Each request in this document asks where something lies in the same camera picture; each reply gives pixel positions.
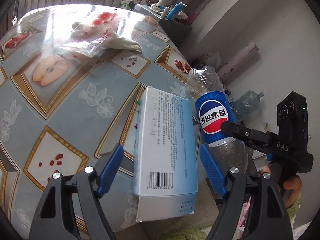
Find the right hand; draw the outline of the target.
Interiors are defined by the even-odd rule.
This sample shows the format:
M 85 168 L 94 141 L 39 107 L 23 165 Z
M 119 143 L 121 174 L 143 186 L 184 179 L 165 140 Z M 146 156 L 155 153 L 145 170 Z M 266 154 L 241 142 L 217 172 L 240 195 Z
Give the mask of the right hand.
M 288 209 L 296 202 L 300 195 L 302 189 L 302 180 L 298 175 L 292 176 L 283 182 L 283 188 L 290 192 L 287 199 L 284 201 L 285 207 Z

